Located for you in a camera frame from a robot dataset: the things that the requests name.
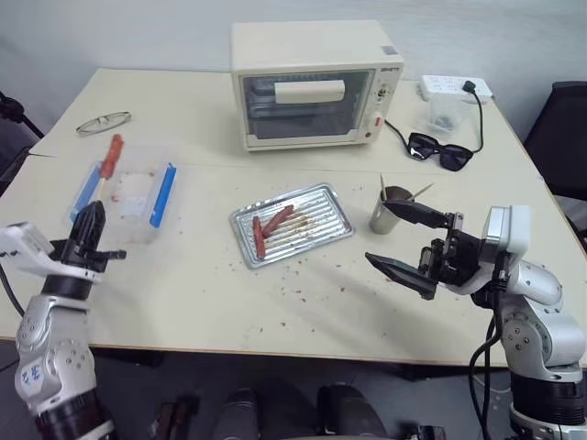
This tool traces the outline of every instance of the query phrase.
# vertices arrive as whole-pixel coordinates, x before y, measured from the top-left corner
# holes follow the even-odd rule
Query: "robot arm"
[[[44,439],[115,440],[114,424],[95,394],[88,346],[86,299],[109,259],[125,251],[96,251],[105,224],[101,202],[77,216],[68,239],[50,243],[32,224],[0,229],[0,257],[45,276],[17,331],[20,363],[15,386]]]
[[[529,245],[525,206],[493,207],[482,238],[462,232],[462,214],[442,214],[420,203],[386,207],[411,223],[448,230],[424,247],[418,268],[369,253],[367,260],[404,286],[434,299],[439,282],[496,311],[512,374],[513,428],[521,438],[585,438],[582,371],[585,337],[563,310],[562,286],[543,266],[522,260]]]

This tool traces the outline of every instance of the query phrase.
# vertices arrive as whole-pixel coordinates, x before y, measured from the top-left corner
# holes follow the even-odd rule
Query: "table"
[[[422,130],[426,110],[415,82],[401,82],[388,119],[409,135]],[[477,145],[477,108],[469,110],[468,120],[443,140]],[[248,153],[239,142],[229,74],[101,69],[34,147],[51,157],[28,158],[0,198],[0,223],[28,220],[51,239],[65,237],[68,206],[112,136],[79,138],[73,130],[114,111],[133,114],[118,129],[126,148],[165,148],[178,165],[178,178],[161,235],[146,247],[126,246],[127,260],[109,263],[104,283],[93,288],[95,346],[468,363],[484,339],[489,312],[442,288],[433,302],[425,302],[386,281],[363,257],[370,251],[415,265],[420,248],[443,237],[442,231],[405,223],[389,236],[370,232],[380,172],[389,184],[413,191],[434,182],[420,201],[463,212],[465,230],[477,236],[491,205],[529,204],[533,243],[526,259],[557,275],[565,306],[586,324],[585,257],[493,102],[483,107],[485,149],[453,173],[434,159],[407,158],[389,130],[370,146]],[[229,214],[317,182],[332,184],[356,234],[247,269]],[[104,246],[115,244],[105,239]],[[32,275],[6,272],[22,303],[42,285]],[[0,336],[12,337],[17,323],[0,295]],[[505,365],[503,350],[494,351],[493,365]]]

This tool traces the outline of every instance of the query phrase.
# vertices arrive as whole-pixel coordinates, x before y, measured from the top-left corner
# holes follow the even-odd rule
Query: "floor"
[[[0,368],[17,358],[11,342],[0,342]],[[16,367],[0,374],[0,432],[10,438],[39,439],[33,420],[14,391]],[[111,358],[96,358],[98,394],[116,419],[125,440],[146,439],[162,402],[192,393],[200,410],[191,427],[191,440],[207,439],[217,408],[228,394],[267,378],[295,385],[311,402],[325,384],[345,382],[365,394],[382,418],[391,438],[405,423],[442,425],[448,439],[478,439],[480,429],[464,376],[409,381],[395,366],[330,359],[255,357],[168,353],[157,368],[136,366]],[[507,373],[494,373],[492,387],[506,389]],[[507,417],[509,393],[492,392],[490,425],[494,439],[512,435]]]

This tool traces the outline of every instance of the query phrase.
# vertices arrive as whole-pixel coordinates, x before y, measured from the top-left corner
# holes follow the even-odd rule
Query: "stainless steel cup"
[[[386,186],[386,200],[407,200],[412,193],[401,186]],[[393,227],[401,220],[383,205],[383,193],[379,191],[379,198],[371,215],[369,226],[375,234],[389,234]]]

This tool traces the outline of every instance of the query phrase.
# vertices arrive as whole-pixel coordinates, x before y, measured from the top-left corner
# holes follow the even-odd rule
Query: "baking tray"
[[[265,225],[288,204],[293,205],[293,214],[265,239],[265,258],[257,258],[253,217],[258,215]],[[230,224],[245,262],[252,269],[350,237],[355,232],[328,183],[245,206],[230,215]]]

